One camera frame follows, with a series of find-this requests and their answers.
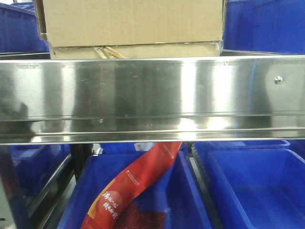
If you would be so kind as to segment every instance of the stainless steel shelf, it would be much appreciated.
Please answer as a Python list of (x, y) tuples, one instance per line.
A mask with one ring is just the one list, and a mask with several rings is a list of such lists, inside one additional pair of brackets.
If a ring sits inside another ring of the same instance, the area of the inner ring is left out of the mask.
[(0, 61), (0, 144), (305, 138), (305, 56)]

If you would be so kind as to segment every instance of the screw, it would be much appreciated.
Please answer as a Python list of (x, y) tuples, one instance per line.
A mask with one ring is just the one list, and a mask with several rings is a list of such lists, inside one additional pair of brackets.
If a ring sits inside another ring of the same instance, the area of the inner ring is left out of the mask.
[(281, 84), (283, 82), (283, 78), (281, 76), (277, 76), (275, 79), (274, 79), (274, 82), (275, 84)]

